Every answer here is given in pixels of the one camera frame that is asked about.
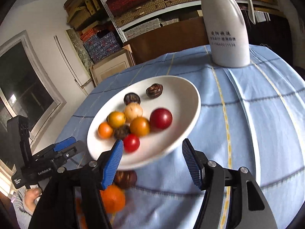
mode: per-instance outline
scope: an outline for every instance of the screw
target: screw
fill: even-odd
[[[57,169],[57,172],[58,173],[63,173],[65,171],[65,167],[59,167],[58,169]]]
[[[95,166],[97,166],[97,161],[91,161],[91,162],[89,162],[89,166],[90,166],[90,167],[95,167]]]
[[[216,163],[214,161],[208,161],[208,166],[215,167]]]
[[[246,167],[240,168],[240,171],[245,174],[248,173],[248,169]]]

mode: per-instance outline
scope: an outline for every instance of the sleeve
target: sleeve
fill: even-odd
[[[25,187],[20,188],[16,194],[16,199],[13,202],[13,206],[15,209],[15,213],[20,229],[27,229],[29,227],[32,218],[32,216],[28,214],[23,207],[22,199],[25,196],[25,192],[26,192]]]

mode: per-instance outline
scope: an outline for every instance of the white thermos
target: white thermos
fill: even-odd
[[[230,68],[249,65],[247,29],[236,1],[201,0],[201,8],[213,62]],[[252,0],[248,0],[248,15],[255,24]]]

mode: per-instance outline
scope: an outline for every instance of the blue patterned box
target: blue patterned box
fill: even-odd
[[[99,37],[97,37],[96,34],[94,34],[83,44],[83,46],[86,48],[87,51],[90,52],[99,44],[100,44],[100,39]]]
[[[90,52],[99,45],[101,45],[103,47],[103,50],[105,50],[116,43],[117,40],[114,33],[110,32],[102,38],[99,38],[97,34],[94,34],[87,41],[85,41],[83,45],[85,46],[87,51]]]
[[[108,49],[105,50],[103,50],[103,47],[99,45],[96,48],[94,48],[92,51],[90,51],[89,55],[92,58],[93,62],[97,63],[101,59],[109,56],[110,54],[116,52],[119,49],[121,49],[119,43],[113,44]]]

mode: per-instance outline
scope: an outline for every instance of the window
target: window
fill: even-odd
[[[9,154],[7,120],[16,115],[27,117],[29,140],[31,147],[35,147],[36,140],[65,103],[40,64],[26,31],[0,47],[0,166],[2,169],[12,170],[14,165]]]

